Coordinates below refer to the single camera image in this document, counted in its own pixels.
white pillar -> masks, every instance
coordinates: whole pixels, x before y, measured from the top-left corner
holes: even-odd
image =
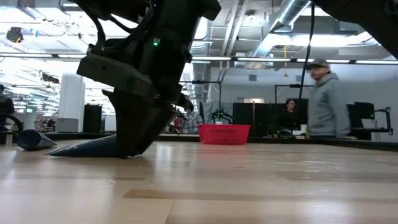
[[[78,131],[83,131],[85,109],[85,83],[82,76],[76,74],[76,66],[66,66],[61,79],[59,118],[78,119]]]
[[[27,107],[25,112],[24,129],[35,129],[35,121],[37,120],[37,107]]]

person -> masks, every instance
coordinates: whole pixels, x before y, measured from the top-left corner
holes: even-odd
[[[14,102],[12,99],[4,94],[4,86],[0,85],[0,112],[13,114],[14,111]],[[4,116],[0,116],[0,129],[5,130],[7,124],[7,118]]]
[[[350,132],[346,92],[326,60],[307,67],[316,81],[308,101],[308,134],[311,138],[344,138]]]
[[[286,109],[278,117],[278,127],[279,129],[293,130],[297,126],[294,115],[296,103],[294,100],[287,100],[285,105]]]
[[[199,124],[203,124],[203,120],[198,112],[193,111],[193,105],[191,105],[183,119],[184,130],[188,134],[197,134]]]

gray hoodie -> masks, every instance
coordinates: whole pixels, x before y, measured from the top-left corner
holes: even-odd
[[[323,77],[308,102],[308,133],[343,138],[350,132],[346,92],[334,73]]]

ceiling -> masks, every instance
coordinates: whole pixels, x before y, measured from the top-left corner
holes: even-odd
[[[96,29],[90,18],[76,5],[61,1],[36,1],[36,5],[19,8],[18,1],[10,0],[0,5],[0,52],[42,53],[42,54],[84,54],[88,44],[96,42]],[[265,30],[267,20],[279,13],[281,0],[220,0],[222,10],[218,17],[210,22],[205,19],[199,25],[192,47],[194,55],[245,55],[256,56],[256,49],[266,43],[269,52],[262,57],[304,58],[308,45],[309,15],[306,8],[294,22],[290,32],[284,29],[268,33]],[[312,58],[327,59],[384,59],[390,54],[368,33],[356,24],[337,22],[321,9],[316,8],[315,35],[312,42]],[[116,17],[128,27],[137,24]],[[337,30],[325,30],[325,24],[337,24]],[[107,37],[126,37],[127,32],[110,21],[101,21]],[[11,27],[21,27],[24,39],[16,44],[6,38]],[[42,78],[42,74],[58,78],[62,82],[65,67],[76,67],[78,62],[67,58],[57,60],[32,60],[28,58],[0,58],[0,83],[16,87],[8,88],[15,101],[21,105],[39,105],[41,113],[56,113],[59,103],[59,84],[51,84]],[[210,67],[219,67],[219,63],[187,65],[182,81],[210,80]],[[228,70],[249,72],[243,67],[247,64],[231,63]],[[302,66],[289,65],[289,68]],[[263,69],[278,70],[285,63],[268,63]],[[85,79],[86,103],[104,105],[105,113],[113,113],[102,88],[110,86]],[[184,93],[197,104],[206,100],[208,85],[184,84]]]

black speaker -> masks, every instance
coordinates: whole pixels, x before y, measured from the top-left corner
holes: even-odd
[[[85,105],[85,117],[83,119],[84,133],[101,133],[101,105]]]

